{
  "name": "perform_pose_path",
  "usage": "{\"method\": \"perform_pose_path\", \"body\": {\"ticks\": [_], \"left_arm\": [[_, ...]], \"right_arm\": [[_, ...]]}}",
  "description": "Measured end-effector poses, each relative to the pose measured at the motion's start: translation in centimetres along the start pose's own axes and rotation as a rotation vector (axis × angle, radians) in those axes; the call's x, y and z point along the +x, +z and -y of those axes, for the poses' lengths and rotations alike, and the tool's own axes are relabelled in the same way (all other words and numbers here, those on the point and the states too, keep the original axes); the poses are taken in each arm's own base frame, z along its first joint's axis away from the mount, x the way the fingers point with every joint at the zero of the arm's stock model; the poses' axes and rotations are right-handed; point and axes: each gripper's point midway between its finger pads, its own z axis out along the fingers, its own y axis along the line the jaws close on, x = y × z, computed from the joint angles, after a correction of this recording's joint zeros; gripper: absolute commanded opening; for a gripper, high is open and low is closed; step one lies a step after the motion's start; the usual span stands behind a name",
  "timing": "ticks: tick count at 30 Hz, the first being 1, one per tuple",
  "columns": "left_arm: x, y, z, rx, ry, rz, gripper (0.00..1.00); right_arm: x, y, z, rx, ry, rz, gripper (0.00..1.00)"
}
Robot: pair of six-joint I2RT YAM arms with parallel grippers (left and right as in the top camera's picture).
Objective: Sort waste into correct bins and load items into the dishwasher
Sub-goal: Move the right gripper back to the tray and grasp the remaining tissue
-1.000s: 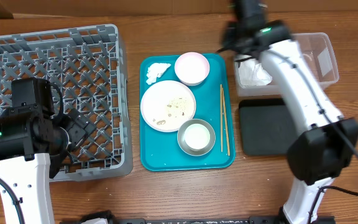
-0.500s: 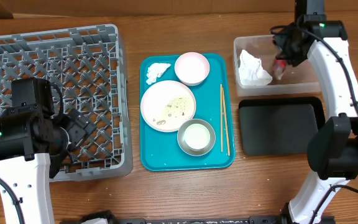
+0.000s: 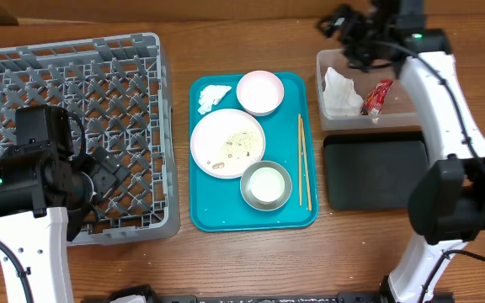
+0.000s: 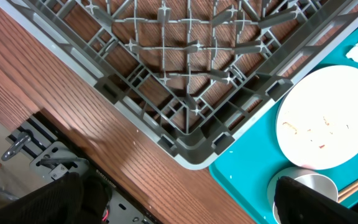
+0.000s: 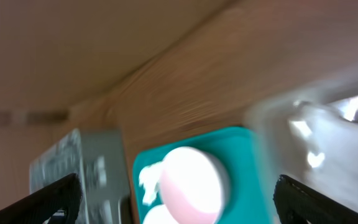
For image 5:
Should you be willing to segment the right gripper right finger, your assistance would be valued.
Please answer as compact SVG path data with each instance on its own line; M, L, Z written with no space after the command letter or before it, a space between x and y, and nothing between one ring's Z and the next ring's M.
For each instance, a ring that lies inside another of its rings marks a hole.
M358 224L358 213L287 175L280 175L273 194L282 224Z

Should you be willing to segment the white napkin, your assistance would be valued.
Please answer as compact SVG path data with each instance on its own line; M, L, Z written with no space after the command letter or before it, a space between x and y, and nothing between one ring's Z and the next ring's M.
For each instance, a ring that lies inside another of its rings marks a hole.
M139 187L144 189L142 204L151 206L157 198L159 180L162 174L162 161L145 166L139 173Z

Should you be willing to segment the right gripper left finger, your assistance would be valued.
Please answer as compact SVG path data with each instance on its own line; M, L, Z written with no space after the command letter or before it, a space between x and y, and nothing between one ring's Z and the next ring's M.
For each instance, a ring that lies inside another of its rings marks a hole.
M82 196L78 175L69 174L0 210L0 224L74 224Z

